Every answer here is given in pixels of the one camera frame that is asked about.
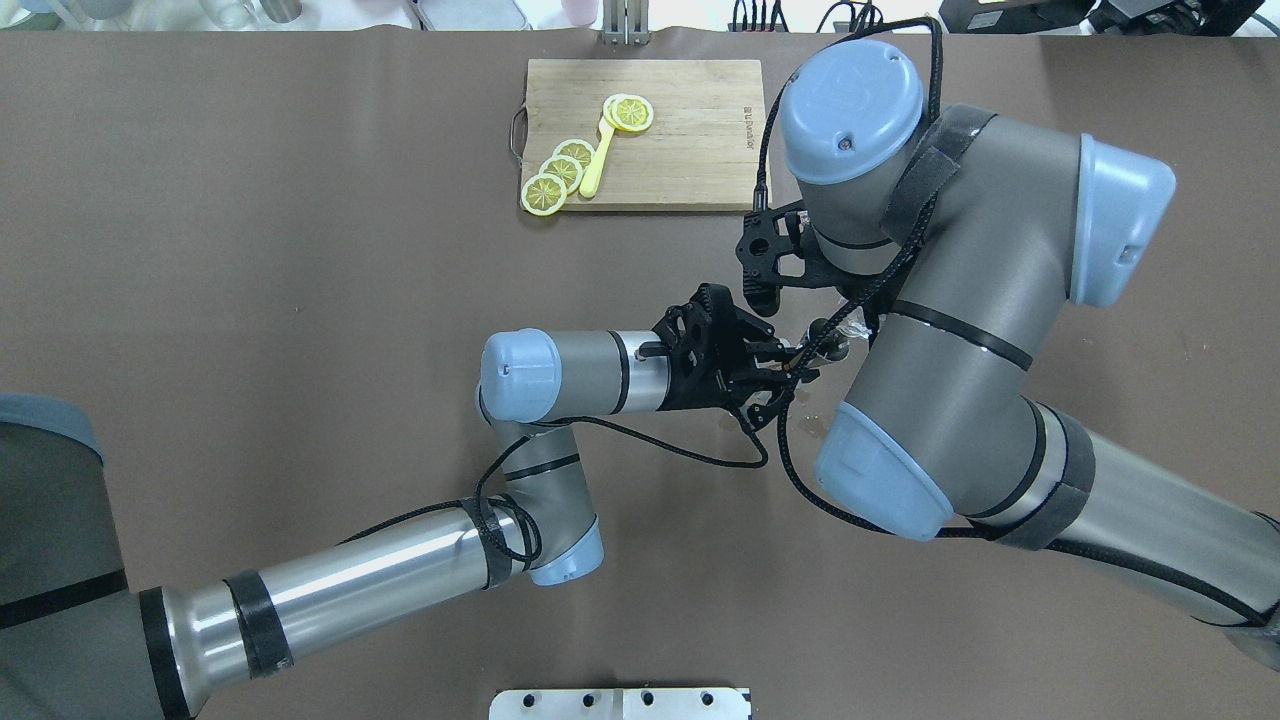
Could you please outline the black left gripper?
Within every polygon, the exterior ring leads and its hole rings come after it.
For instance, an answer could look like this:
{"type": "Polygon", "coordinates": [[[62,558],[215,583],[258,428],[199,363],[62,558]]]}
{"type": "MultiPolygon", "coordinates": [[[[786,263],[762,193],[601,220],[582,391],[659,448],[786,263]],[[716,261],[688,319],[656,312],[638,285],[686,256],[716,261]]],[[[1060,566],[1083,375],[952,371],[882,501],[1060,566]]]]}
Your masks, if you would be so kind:
{"type": "Polygon", "coordinates": [[[774,421],[800,386],[820,372],[765,370],[794,360],[794,348],[771,338],[771,324],[733,302],[722,284],[703,283],[685,304],[668,307],[653,327],[666,347],[669,380],[662,411],[740,407],[751,430],[774,421]]]}

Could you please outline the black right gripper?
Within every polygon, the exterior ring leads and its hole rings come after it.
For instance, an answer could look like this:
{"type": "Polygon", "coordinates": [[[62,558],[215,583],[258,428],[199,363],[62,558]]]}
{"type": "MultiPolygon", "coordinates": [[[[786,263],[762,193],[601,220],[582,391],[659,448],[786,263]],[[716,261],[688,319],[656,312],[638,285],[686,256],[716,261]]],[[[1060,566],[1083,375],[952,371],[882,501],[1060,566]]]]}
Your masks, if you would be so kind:
{"type": "Polygon", "coordinates": [[[851,275],[823,254],[800,200],[746,213],[736,258],[748,301],[780,301],[783,287],[844,293],[851,286],[851,275]]]}

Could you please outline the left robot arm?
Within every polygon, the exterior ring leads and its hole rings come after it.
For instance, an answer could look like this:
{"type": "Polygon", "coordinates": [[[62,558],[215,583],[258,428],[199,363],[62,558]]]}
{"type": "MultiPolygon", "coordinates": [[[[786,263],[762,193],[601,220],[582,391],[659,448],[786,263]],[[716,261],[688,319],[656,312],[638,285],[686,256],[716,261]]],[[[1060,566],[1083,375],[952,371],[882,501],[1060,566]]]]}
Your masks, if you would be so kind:
{"type": "Polygon", "coordinates": [[[192,719],[224,687],[515,575],[602,564],[573,428],[620,413],[718,407],[750,441],[805,377],[797,347],[701,284],[649,331],[492,336],[477,410],[502,447],[465,497],[206,588],[133,592],[90,419],[3,396],[3,716],[192,719]]]}

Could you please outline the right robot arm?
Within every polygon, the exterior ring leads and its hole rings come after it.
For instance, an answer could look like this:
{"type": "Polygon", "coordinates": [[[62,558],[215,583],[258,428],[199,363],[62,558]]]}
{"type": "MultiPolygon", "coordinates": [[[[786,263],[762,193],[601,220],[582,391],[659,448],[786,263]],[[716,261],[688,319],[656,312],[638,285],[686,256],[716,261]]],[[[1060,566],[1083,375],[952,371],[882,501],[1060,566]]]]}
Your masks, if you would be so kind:
{"type": "Polygon", "coordinates": [[[1107,307],[1176,190],[1089,135],[940,104],[900,49],[829,45],[773,124],[868,355],[815,460],[815,505],[927,542],[975,537],[1110,568],[1277,666],[1277,520],[1021,393],[1068,304],[1107,307]]]}

